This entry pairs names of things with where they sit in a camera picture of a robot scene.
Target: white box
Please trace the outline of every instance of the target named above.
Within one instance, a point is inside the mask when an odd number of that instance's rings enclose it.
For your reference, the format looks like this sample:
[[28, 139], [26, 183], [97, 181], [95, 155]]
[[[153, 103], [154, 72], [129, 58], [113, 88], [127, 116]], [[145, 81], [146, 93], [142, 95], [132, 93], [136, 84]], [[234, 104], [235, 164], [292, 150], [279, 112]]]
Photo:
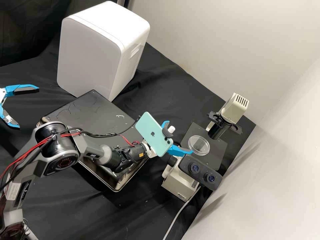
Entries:
[[95, 89], [112, 101], [133, 78], [149, 30], [146, 20], [111, 1], [66, 17], [59, 86], [76, 97]]

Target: petri dish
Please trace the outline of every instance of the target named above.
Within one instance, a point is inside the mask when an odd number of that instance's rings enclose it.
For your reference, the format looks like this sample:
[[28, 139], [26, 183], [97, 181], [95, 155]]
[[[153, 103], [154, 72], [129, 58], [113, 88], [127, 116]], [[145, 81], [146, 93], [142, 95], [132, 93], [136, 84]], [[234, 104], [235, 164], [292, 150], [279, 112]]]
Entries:
[[204, 156], [210, 151], [209, 142], [199, 135], [193, 135], [189, 138], [188, 147], [199, 156]]

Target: white backdrop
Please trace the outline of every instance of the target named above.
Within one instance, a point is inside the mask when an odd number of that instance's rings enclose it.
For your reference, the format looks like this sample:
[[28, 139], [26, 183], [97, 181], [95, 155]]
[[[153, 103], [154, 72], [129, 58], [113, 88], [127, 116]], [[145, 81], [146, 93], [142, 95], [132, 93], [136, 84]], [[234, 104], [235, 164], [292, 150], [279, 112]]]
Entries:
[[183, 240], [320, 236], [320, 59], [253, 130]]
[[131, 0], [148, 43], [255, 123], [320, 56], [318, 0]]

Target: blue gripper jaw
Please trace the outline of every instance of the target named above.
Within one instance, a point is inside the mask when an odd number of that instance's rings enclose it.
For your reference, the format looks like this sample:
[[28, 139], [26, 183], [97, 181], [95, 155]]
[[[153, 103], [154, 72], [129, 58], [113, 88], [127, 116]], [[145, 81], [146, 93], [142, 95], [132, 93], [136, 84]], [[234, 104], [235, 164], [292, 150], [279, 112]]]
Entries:
[[7, 97], [14, 95], [21, 95], [27, 93], [39, 92], [39, 88], [32, 84], [19, 84], [10, 85], [4, 88], [0, 88], [0, 118], [5, 122], [5, 124], [11, 128], [19, 129], [20, 125], [14, 120], [6, 110], [3, 108], [3, 104]]
[[[170, 121], [164, 121], [161, 125], [162, 128], [167, 128], [169, 125]], [[187, 148], [182, 148], [176, 145], [172, 145], [168, 151], [168, 154], [172, 155], [172, 156], [177, 156], [177, 157], [183, 157], [185, 154], [191, 154], [193, 153], [192, 150], [187, 149]]]

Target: black cloth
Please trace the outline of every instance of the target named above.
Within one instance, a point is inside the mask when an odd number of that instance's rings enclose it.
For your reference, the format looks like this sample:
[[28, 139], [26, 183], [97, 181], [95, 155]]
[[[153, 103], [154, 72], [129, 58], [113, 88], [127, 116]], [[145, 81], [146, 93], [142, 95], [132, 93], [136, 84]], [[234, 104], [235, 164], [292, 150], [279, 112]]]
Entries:
[[[0, 68], [1, 86], [30, 83], [40, 92], [8, 98], [4, 108], [21, 130], [0, 123], [0, 144], [14, 155], [29, 139], [40, 118], [74, 99], [56, 82], [59, 40], [38, 57]], [[170, 120], [180, 142], [192, 121], [206, 127], [206, 114], [224, 101], [202, 86], [172, 61], [146, 45], [133, 80], [113, 101], [136, 119], [149, 111], [158, 122]], [[243, 134], [225, 133], [229, 143], [220, 172], [234, 159], [255, 124], [242, 117]], [[12, 161], [0, 147], [0, 170]], [[149, 159], [119, 193], [95, 189], [86, 172], [69, 168], [36, 179], [23, 206], [24, 217], [39, 239], [162, 239], [183, 202], [161, 187], [163, 159]], [[181, 239], [210, 191], [200, 189], [177, 219], [168, 239]]]
[[0, 66], [38, 56], [71, 0], [0, 0]]

